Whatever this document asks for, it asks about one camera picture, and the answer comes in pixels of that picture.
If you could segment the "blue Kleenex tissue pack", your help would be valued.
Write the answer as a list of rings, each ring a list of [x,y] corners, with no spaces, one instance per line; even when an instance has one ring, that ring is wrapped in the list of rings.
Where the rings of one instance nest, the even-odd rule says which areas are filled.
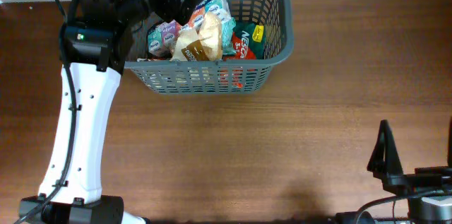
[[[157,23],[151,27],[147,34],[148,53],[154,57],[168,57],[183,31],[195,29],[199,32],[207,13],[216,15],[221,22],[222,53],[234,55],[232,36],[236,21],[231,15],[227,0],[202,0],[185,25],[180,25],[173,20],[170,23]]]

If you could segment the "beige paper pouch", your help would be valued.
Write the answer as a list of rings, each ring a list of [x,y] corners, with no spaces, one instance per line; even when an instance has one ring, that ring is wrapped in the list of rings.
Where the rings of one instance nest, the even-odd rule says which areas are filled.
[[[198,36],[210,61],[222,58],[222,23],[217,15],[212,12],[204,15]]]

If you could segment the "beige brown snack pouch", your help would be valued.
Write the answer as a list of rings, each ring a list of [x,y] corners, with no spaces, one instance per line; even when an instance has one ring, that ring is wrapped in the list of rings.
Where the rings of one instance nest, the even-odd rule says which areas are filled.
[[[195,29],[184,30],[177,38],[171,61],[208,61]]]

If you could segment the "green Nescafe coffee bag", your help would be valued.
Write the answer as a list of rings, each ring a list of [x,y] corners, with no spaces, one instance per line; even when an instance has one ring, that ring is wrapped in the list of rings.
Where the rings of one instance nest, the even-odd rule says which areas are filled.
[[[235,59],[263,59],[265,42],[266,33],[263,25],[236,23],[232,36]]]

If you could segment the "grey plastic shopping basket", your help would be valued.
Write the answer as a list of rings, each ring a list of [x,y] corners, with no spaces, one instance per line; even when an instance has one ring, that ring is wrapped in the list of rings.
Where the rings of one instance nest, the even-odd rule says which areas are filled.
[[[125,67],[149,89],[161,94],[252,93],[266,82],[272,68],[294,49],[291,0],[227,0],[237,22],[264,26],[263,58],[227,61],[148,61],[147,34],[160,22],[151,14],[134,34]]]

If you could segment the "orange spaghetti packet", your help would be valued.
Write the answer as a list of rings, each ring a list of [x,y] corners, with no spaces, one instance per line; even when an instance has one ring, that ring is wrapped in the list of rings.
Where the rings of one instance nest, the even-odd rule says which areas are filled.
[[[130,69],[156,93],[237,93],[250,92],[262,81],[260,69],[245,69],[221,61],[138,59]]]

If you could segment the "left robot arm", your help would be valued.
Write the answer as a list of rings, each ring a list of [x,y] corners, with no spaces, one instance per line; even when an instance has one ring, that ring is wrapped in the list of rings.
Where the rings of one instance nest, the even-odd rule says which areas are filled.
[[[133,26],[151,14],[185,24],[201,0],[71,0],[58,42],[62,96],[52,156],[35,196],[20,201],[19,223],[144,223],[124,200],[102,192],[109,111],[133,44]]]

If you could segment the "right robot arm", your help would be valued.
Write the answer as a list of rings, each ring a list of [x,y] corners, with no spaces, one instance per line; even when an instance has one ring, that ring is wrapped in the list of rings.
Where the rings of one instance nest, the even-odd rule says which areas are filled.
[[[405,174],[396,148],[393,132],[386,119],[380,121],[376,144],[367,170],[379,179],[382,189],[390,197],[370,201],[357,211],[337,213],[332,221],[338,224],[376,223],[450,223],[451,222],[451,133],[448,133],[447,160],[444,166],[418,167]],[[369,208],[382,204],[395,206],[399,201],[408,204],[407,216],[374,218]]]

